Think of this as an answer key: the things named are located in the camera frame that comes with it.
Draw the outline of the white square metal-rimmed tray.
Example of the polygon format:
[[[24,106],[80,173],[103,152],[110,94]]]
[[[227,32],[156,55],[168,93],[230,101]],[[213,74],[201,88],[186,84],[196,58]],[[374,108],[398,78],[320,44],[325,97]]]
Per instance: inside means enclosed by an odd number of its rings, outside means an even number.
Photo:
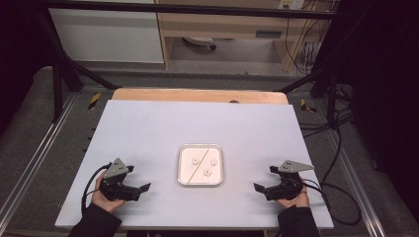
[[[194,158],[201,160],[209,148],[209,152],[189,184],[188,181],[198,167],[192,163]],[[217,160],[213,166],[211,159]],[[205,169],[211,170],[209,177],[204,176]],[[179,150],[178,155],[178,181],[184,186],[217,186],[223,181],[222,151],[216,144],[185,144]]]

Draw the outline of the white table board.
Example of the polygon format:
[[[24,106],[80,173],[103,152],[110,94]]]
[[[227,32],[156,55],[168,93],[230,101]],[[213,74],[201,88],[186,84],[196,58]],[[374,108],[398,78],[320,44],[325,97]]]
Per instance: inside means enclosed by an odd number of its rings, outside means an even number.
[[[220,147],[219,185],[179,183],[178,154],[185,144]],[[310,161],[290,105],[110,100],[56,226],[70,228],[80,220],[88,180],[116,158],[134,168],[127,185],[150,186],[139,200],[118,209],[124,229],[275,229],[281,209],[255,185],[278,183],[273,166]]]

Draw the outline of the light wooden desk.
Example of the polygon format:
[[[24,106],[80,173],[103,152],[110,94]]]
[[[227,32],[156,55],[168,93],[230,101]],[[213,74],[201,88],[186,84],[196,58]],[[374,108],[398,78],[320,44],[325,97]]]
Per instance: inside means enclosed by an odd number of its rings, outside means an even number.
[[[157,4],[197,5],[285,10],[280,0],[155,0]],[[328,12],[332,0],[304,0],[300,10]],[[170,14],[158,15],[166,38],[267,39],[274,43],[286,72],[293,69],[297,52],[305,41],[320,40],[320,30],[312,20],[266,17]]]

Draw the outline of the person's left hand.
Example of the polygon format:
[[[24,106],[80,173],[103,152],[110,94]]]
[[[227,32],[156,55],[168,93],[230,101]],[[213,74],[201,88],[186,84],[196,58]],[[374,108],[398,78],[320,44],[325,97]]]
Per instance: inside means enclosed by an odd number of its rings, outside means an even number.
[[[101,175],[96,180],[95,191],[92,194],[91,202],[109,213],[114,213],[119,207],[121,207],[126,202],[122,199],[108,200],[101,193],[99,188],[100,188],[101,181],[103,180],[104,175],[105,175],[105,172],[102,172]]]

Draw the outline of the person's right hand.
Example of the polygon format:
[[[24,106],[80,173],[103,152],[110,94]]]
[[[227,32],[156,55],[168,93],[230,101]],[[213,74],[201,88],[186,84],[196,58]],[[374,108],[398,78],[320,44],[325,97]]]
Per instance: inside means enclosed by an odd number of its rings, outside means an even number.
[[[276,203],[280,204],[284,208],[292,206],[296,207],[309,207],[309,198],[306,187],[303,187],[300,193],[293,199],[277,199]]]

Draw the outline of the wooden table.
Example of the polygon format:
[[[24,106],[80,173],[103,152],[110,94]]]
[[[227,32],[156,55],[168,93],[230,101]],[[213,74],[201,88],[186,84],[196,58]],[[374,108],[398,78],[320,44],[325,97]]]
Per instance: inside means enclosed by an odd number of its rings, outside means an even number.
[[[287,105],[287,96],[279,92],[198,90],[198,89],[153,89],[120,88],[114,92],[113,100],[159,101],[159,102],[206,102],[237,104]]]

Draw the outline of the black metal frame bar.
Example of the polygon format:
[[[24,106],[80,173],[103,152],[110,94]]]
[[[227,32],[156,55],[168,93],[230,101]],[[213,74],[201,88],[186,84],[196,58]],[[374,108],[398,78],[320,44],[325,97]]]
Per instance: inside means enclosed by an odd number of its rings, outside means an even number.
[[[219,7],[219,6],[117,3],[117,2],[96,2],[96,1],[77,1],[77,0],[40,0],[40,3],[46,6],[47,8],[71,9],[71,10],[246,16],[246,17],[316,19],[316,20],[333,20],[339,17],[338,14],[330,13],[330,12],[270,10],[270,9]]]

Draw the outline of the office chair base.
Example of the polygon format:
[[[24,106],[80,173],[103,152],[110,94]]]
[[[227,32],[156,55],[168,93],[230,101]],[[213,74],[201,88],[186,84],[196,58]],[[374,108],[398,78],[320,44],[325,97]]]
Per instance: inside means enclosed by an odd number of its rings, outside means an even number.
[[[184,40],[199,46],[207,46],[210,50],[216,50],[216,45],[212,38],[190,38],[184,37]]]

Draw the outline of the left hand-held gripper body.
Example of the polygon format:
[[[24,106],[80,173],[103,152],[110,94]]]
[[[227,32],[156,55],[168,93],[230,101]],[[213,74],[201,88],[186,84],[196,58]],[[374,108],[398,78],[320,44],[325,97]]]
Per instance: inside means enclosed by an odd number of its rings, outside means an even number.
[[[126,164],[117,158],[105,172],[99,190],[108,200],[138,201],[139,189],[124,184],[127,174]]]

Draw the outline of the black curtain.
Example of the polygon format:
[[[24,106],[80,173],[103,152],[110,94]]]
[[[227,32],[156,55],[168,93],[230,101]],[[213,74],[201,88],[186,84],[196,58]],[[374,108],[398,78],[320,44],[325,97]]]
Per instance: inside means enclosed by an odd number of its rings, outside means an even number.
[[[31,0],[0,0],[0,134],[23,103],[50,52]]]
[[[373,0],[355,36],[343,75],[355,91],[356,118],[419,222],[419,0]]]

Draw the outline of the yellow black floor tape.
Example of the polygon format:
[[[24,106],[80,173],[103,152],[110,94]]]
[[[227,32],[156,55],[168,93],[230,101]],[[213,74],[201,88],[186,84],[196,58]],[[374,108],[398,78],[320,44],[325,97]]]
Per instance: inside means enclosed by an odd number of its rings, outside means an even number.
[[[303,111],[309,111],[311,113],[317,113],[317,109],[309,107],[304,99],[300,99],[300,108]]]
[[[101,97],[101,93],[95,93],[95,95],[92,97],[89,106],[88,106],[88,110],[94,110],[99,99]]]

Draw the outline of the black metal frame stand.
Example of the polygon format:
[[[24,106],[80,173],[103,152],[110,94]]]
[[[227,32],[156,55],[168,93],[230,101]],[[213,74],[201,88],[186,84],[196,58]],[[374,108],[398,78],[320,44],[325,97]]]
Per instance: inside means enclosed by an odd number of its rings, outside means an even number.
[[[35,16],[43,34],[46,36],[48,43],[51,45],[52,50],[52,82],[54,97],[53,122],[58,121],[60,116],[63,114],[62,83],[66,84],[70,92],[80,92],[84,85],[79,78],[79,74],[82,74],[94,82],[99,83],[106,89],[120,89],[120,86],[94,74],[92,71],[70,58],[70,56],[63,49],[59,40],[59,36],[53,24],[49,10],[36,9]]]
[[[310,73],[296,82],[279,89],[279,92],[287,94],[308,82],[314,82],[310,95],[312,98],[321,98],[324,94],[327,94],[326,119],[333,128],[337,126],[337,119],[335,118],[337,92],[336,50],[339,48],[339,40],[341,39],[338,27],[338,21],[330,21],[328,31]]]

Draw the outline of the white wall outlet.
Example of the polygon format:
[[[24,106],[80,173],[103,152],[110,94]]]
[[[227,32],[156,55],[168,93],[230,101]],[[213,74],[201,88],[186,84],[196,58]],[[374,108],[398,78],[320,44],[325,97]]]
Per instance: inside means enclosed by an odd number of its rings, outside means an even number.
[[[285,10],[300,10],[304,0],[280,0],[279,8]]]

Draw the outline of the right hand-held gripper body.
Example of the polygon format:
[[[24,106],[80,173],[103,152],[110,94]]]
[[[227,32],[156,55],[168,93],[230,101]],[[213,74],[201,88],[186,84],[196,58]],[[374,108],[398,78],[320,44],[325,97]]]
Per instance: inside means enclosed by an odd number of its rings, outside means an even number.
[[[273,187],[265,189],[264,195],[267,200],[293,199],[302,190],[303,184],[299,175],[302,171],[313,170],[312,165],[286,160],[279,166],[281,182]]]

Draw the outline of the white cabinet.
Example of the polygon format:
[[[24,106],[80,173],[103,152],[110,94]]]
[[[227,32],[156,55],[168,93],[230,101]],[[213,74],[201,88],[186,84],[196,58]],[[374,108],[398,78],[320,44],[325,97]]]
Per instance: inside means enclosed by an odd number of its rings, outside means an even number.
[[[61,44],[76,61],[164,61],[155,13],[49,10]]]

